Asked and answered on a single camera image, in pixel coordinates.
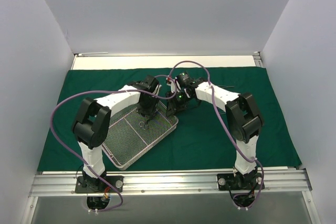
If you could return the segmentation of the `surgical scissors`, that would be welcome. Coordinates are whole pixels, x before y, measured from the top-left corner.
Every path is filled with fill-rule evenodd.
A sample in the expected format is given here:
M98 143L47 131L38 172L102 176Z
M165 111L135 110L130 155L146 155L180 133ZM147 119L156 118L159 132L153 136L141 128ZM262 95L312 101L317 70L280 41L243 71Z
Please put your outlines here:
M143 117L143 120L139 122L139 127L141 129L147 129L149 126L149 123L154 119L153 115L145 115Z

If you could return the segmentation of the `green surgical cloth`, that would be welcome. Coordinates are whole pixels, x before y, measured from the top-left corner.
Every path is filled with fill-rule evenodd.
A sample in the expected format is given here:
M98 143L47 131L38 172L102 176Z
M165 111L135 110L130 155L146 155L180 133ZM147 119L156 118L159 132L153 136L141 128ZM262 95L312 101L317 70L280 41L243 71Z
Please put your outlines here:
M82 98L77 93L92 91L99 97L102 90L119 90L131 81L147 75L163 76L162 69L70 70L65 78L59 100L68 97L54 117L56 135L49 133L38 165L40 172L75 171L81 160L80 148L71 131ZM265 125L257 141L257 158L264 167L298 167L301 160L292 143L283 113L269 81L267 71L260 67L189 68L192 78L210 77L215 85L234 86L237 93L253 94ZM236 151L226 135L213 106L203 102L178 114L177 128L140 157L130 171L194 170L231 168Z

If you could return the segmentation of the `metal mesh instrument tray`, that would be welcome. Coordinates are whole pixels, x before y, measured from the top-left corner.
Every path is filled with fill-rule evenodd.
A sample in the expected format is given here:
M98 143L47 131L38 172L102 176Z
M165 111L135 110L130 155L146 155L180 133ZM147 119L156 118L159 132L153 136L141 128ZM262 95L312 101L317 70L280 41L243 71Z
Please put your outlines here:
M107 138L102 150L119 170L126 170L157 143L173 132L178 124L176 116L166 116L166 106L159 103L154 119L147 129L141 129L143 116L131 105L111 117Z

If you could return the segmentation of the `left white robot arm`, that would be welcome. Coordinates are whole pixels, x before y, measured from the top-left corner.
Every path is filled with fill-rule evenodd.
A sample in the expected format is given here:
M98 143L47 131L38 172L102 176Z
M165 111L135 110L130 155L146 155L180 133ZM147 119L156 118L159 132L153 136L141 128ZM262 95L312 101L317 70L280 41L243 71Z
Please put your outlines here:
M107 138L111 117L121 110L136 105L142 116L152 118L159 101L161 85L153 76L130 82L122 89L105 97L85 98L72 125L72 132L84 159L83 177L87 186L100 192L106 185L106 168L102 158L102 144Z

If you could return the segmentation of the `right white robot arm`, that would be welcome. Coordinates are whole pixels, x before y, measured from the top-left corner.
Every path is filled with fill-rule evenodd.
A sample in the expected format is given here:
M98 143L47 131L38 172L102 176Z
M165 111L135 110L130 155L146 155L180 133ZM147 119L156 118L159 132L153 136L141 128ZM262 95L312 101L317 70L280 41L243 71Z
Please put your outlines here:
M250 173L256 170L256 147L261 128L264 125L263 116L251 93L236 93L214 85L209 79L191 78L182 72L174 79L168 77L167 85L173 95L169 99L172 114L182 109L195 99L212 104L215 113L223 126L228 138L236 149L233 182L236 187L244 189L252 182Z

